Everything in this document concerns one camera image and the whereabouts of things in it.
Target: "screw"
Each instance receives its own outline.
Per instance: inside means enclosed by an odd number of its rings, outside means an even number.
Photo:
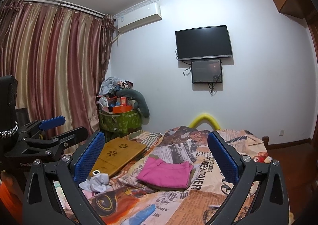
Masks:
[[[247,155],[244,155],[242,157],[242,160],[245,161],[245,162],[250,162],[251,161],[251,157],[250,156],[247,156]]]
[[[278,166],[278,165],[279,165],[279,161],[276,160],[276,159],[273,159],[273,164],[274,164],[275,166]]]
[[[40,160],[37,158],[34,162],[33,165],[39,165],[40,164]]]
[[[71,156],[70,156],[70,155],[65,155],[65,156],[62,157],[62,161],[64,161],[64,162],[67,162],[67,161],[69,161],[70,159],[71,159]]]

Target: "yellow foam tube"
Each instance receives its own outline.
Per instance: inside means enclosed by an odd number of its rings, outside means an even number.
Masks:
[[[191,124],[189,125],[189,127],[191,127],[191,128],[196,128],[197,125],[198,125],[198,123],[199,123],[200,121],[202,121],[203,119],[208,120],[208,121],[211,123],[211,125],[213,126],[213,128],[214,128],[215,130],[221,130],[220,125],[217,123],[217,121],[214,119],[214,117],[212,117],[212,116],[210,116],[210,115],[208,115],[208,114],[201,114],[201,115],[197,116],[197,117],[191,122]]]

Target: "pink fabric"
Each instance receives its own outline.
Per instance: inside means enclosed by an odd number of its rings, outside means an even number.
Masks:
[[[149,157],[137,179],[160,187],[187,188],[192,168],[188,161],[170,164],[161,158]]]

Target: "white wall-mounted air conditioner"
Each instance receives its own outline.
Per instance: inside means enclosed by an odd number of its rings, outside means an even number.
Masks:
[[[160,20],[160,6],[157,3],[152,3],[119,17],[117,20],[118,31],[124,33]]]

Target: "blue textured pad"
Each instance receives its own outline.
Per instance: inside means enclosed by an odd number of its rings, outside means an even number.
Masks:
[[[99,132],[74,166],[75,183],[79,184],[87,179],[104,145],[105,136]]]
[[[226,181],[235,185],[239,181],[238,167],[213,133],[208,135],[208,147]]]
[[[58,116],[58,117],[54,117],[54,118],[42,121],[42,123],[39,125],[39,128],[40,130],[47,131],[49,129],[62,126],[64,124],[65,124],[65,117]]]

